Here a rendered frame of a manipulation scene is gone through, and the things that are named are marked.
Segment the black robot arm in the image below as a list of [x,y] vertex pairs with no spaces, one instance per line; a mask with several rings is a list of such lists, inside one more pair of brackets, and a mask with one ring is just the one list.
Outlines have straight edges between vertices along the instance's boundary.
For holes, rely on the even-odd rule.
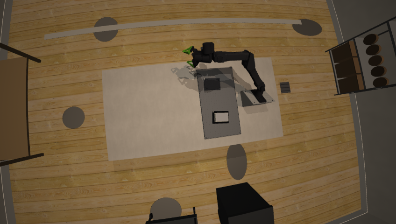
[[256,90],[251,90],[251,92],[256,97],[259,103],[267,102],[262,95],[263,92],[265,91],[265,84],[260,79],[255,69],[255,59],[253,53],[249,52],[248,50],[244,50],[242,52],[226,52],[226,51],[215,52],[213,42],[204,42],[202,45],[203,46],[200,47],[201,51],[198,50],[196,54],[200,54],[200,55],[203,54],[202,62],[204,63],[211,63],[212,60],[218,63],[242,60],[241,64],[248,71],[252,80],[254,81],[254,85],[257,87]]

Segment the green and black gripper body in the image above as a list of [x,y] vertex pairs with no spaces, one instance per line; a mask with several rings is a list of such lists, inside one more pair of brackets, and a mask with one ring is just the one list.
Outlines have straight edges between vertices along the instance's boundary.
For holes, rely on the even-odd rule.
[[193,51],[193,53],[191,54],[192,57],[193,57],[192,63],[193,63],[194,68],[196,68],[196,66],[198,65],[199,62],[203,63],[203,62],[202,62],[202,56],[203,56],[203,54],[202,54],[202,55],[196,54],[197,49],[195,49],[194,46],[192,46],[192,48],[190,49],[190,51],[191,51],[191,52]]

